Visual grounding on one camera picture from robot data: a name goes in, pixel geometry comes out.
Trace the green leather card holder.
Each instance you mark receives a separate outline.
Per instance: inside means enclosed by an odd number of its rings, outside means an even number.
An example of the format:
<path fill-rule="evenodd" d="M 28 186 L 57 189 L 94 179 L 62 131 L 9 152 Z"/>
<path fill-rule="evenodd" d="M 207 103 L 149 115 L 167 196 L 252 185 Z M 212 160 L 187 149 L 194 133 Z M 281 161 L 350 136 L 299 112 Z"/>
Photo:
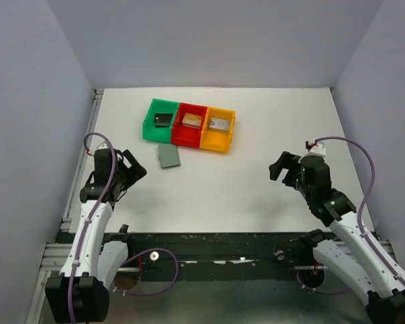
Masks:
<path fill-rule="evenodd" d="M 181 165 L 178 147 L 173 144 L 159 144 L 158 159 L 162 169 Z"/>

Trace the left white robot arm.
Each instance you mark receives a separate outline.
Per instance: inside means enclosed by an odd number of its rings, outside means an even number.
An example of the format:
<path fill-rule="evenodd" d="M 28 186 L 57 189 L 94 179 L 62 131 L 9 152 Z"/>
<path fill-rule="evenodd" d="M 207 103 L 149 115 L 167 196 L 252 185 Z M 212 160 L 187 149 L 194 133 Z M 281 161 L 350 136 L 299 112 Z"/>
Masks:
<path fill-rule="evenodd" d="M 80 190 L 80 220 L 71 250 L 45 293 L 56 323 L 102 322 L 109 288 L 119 266 L 130 266 L 136 250 L 126 242 L 104 242 L 106 226 L 122 195 L 147 174 L 129 150 L 94 152 L 94 169 Z"/>

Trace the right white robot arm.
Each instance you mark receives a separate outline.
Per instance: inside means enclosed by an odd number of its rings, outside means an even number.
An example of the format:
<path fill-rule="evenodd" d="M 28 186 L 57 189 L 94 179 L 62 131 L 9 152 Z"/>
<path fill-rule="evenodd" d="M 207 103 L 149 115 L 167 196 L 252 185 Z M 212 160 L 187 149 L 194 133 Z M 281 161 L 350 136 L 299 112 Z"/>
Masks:
<path fill-rule="evenodd" d="M 405 323 L 405 270 L 358 220 L 350 199 L 332 187 L 324 158 L 284 151 L 269 166 L 270 179 L 277 180 L 283 169 L 288 171 L 283 184 L 299 191 L 310 212 L 351 252 L 345 254 L 326 233 L 314 230 L 297 247 L 298 259 L 307 265 L 316 261 L 337 275 L 358 296 L 373 323 Z"/>

